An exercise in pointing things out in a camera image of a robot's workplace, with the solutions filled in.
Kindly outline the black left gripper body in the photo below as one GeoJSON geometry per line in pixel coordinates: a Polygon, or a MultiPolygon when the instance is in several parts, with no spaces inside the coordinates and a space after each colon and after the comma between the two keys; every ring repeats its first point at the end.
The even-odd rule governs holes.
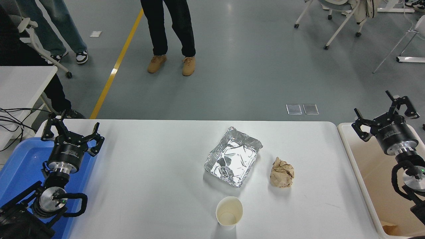
{"type": "Polygon", "coordinates": [[[84,153],[88,150],[87,142],[77,140],[76,142],[67,142],[64,139],[56,139],[51,155],[47,161],[50,169],[65,166],[68,169],[79,169],[84,153]]]}

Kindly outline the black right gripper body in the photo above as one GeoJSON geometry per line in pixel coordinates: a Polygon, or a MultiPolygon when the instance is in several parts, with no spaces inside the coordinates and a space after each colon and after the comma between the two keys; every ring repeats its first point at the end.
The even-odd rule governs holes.
{"type": "Polygon", "coordinates": [[[373,120],[370,133],[384,152],[414,151],[418,140],[401,115],[381,115],[373,120]]]}

